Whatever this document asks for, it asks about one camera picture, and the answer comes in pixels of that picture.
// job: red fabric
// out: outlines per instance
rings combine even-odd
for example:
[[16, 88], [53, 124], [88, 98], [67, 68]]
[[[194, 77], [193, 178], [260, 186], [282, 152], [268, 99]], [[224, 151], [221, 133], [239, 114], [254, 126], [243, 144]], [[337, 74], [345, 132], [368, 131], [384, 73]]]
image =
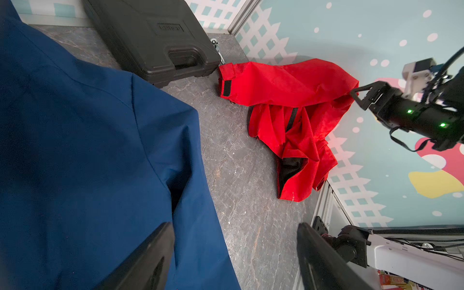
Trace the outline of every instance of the red fabric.
[[[225, 64], [219, 71], [222, 98], [255, 106], [250, 136], [258, 137], [281, 159], [305, 158], [303, 169], [285, 183], [280, 199], [302, 201], [311, 188], [319, 190], [329, 170], [337, 165], [325, 137], [349, 109], [353, 102], [349, 92], [359, 82], [339, 66], [320, 59], [283, 66]], [[224, 96], [227, 80], [232, 81], [228, 97]], [[285, 132], [293, 108], [298, 112]]]

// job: embossed logo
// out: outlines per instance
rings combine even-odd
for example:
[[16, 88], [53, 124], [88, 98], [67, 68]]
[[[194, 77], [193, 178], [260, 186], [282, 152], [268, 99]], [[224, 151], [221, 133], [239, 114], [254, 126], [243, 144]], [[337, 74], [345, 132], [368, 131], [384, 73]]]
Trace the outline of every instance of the embossed logo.
[[182, 27], [176, 23], [158, 23], [158, 28], [164, 31], [184, 31]]

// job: floor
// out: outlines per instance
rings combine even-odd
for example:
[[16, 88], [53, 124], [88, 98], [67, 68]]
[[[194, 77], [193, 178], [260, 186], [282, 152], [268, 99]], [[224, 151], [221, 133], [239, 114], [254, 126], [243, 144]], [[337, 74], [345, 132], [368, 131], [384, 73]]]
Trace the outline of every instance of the floor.
[[[120, 69], [93, 28], [34, 26], [79, 59]], [[227, 63], [248, 61], [231, 35], [219, 41]], [[238, 281], [244, 290], [292, 289], [298, 273], [296, 229], [310, 221], [318, 193], [303, 202], [277, 199], [273, 153], [247, 134], [249, 108], [218, 97], [218, 74], [163, 88], [200, 115], [202, 154], [211, 195]]]

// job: black plastic case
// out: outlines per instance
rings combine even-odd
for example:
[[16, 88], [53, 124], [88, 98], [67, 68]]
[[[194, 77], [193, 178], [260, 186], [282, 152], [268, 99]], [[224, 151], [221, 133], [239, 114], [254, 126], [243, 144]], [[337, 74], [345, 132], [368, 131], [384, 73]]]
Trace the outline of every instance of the black plastic case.
[[122, 69], [158, 88], [220, 64], [184, 0], [84, 0], [84, 8]]

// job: light blue wall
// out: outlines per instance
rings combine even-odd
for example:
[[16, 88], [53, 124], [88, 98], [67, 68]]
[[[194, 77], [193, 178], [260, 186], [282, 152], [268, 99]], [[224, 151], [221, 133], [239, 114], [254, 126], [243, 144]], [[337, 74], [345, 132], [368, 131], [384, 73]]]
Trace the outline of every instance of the light blue wall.
[[[381, 77], [399, 79], [405, 64], [425, 58], [433, 57], [443, 63], [464, 46], [464, 1], [263, 0], [260, 13], [268, 8], [271, 8], [269, 25], [280, 23], [276, 33], [278, 39], [289, 38], [284, 50], [289, 56], [297, 52], [291, 62], [310, 58], [331, 61], [359, 79], [360, 85]], [[424, 17], [427, 10], [432, 14]], [[255, 19], [249, 19], [248, 23], [251, 30], [257, 30], [261, 25], [253, 27]], [[437, 33], [438, 38], [428, 41], [432, 33]], [[240, 31], [238, 39], [242, 47], [254, 45], [247, 42], [250, 32]], [[400, 46], [404, 39], [407, 44]], [[271, 52], [267, 54], [267, 57], [253, 52], [247, 55], [254, 61], [269, 63], [272, 58], [271, 63], [283, 64], [275, 61]], [[378, 60], [374, 66], [370, 64], [373, 59]], [[389, 64], [382, 66], [383, 60], [388, 60]], [[456, 74], [463, 65], [464, 58], [455, 63], [450, 73]], [[358, 133], [353, 131], [354, 127], [359, 128]], [[378, 193], [372, 200], [385, 206], [380, 213], [393, 219], [387, 222], [388, 226], [464, 224], [464, 198], [460, 198], [464, 191], [454, 195], [446, 192], [433, 199], [419, 194], [408, 174], [440, 169], [432, 168], [432, 164], [417, 153], [408, 152], [392, 142], [388, 130], [371, 113], [353, 105], [334, 135], [347, 138], [343, 150], [355, 152], [349, 161], [362, 166], [357, 174], [370, 180], [365, 184], [367, 191]], [[397, 136], [410, 147], [421, 138], [418, 134], [405, 132], [398, 132]], [[464, 166], [464, 151], [461, 153], [463, 155], [456, 158], [462, 158]]]
[[83, 0], [11, 0], [19, 14], [87, 18]]

